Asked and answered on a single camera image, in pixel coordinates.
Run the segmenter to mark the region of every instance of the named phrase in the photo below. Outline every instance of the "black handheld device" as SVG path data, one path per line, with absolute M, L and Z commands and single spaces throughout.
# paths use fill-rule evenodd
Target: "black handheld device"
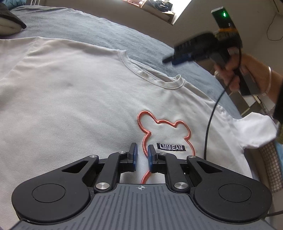
M 171 62 L 172 65 L 179 65 L 185 61 L 201 61 L 210 58 L 222 68 L 225 67 L 230 59 L 231 48 L 241 49 L 242 40 L 224 7 L 212 10 L 211 13 L 219 26 L 219 31 L 206 32 L 176 45 L 174 55 L 163 59 L 163 63 Z M 240 92 L 243 96 L 261 93 L 248 70 L 237 68 L 234 73 L 240 78 Z
M 177 159 L 148 146 L 152 173 L 165 184 L 121 184 L 134 172 L 137 144 L 107 159 L 90 155 L 20 184 L 12 230 L 271 230 L 267 187 L 196 156 Z

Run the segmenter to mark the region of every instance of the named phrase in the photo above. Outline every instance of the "shirt sleeve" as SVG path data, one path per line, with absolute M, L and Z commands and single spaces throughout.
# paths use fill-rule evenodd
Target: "shirt sleeve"
M 29 52 L 39 37 L 0 39 L 0 80 Z
M 228 122 L 240 146 L 259 148 L 276 138 L 277 127 L 269 116 L 250 113 L 242 119 L 232 117 Z

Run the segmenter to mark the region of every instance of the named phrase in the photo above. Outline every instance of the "gray blanket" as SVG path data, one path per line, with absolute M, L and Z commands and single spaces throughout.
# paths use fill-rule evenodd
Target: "gray blanket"
M 173 53 L 171 47 L 105 18 L 98 18 L 73 9 L 42 6 L 20 6 L 11 12 L 18 16 L 27 25 L 27 28 L 18 34 L 2 37 L 3 39 L 41 36 L 127 50 L 130 58 L 149 65 L 168 76 L 174 77 L 181 74 L 183 78 L 214 101 L 223 90 L 220 83 L 196 63 L 185 63 L 177 67 L 173 67 L 171 64 L 163 65 L 162 58 Z M 232 117 L 241 118 L 236 106 L 227 94 L 223 96 L 219 104 Z

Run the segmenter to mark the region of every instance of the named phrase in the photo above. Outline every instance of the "black text patch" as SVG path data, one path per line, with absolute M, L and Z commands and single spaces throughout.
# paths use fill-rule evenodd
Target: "black text patch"
M 156 143 L 157 148 L 161 150 L 167 150 L 167 151 L 186 151 L 184 145 L 178 145 L 178 144 L 160 144 Z

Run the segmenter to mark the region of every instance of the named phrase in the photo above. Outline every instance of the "bangle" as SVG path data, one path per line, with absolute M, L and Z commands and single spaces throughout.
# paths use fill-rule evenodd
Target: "bangle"
M 264 93 L 262 93 L 263 96 L 266 96 L 269 93 L 270 88 L 271 88 L 271 68 L 270 68 L 270 66 L 268 67 L 268 69 L 269 69 L 269 83 L 268 83 L 268 87 L 267 87 L 266 91 Z

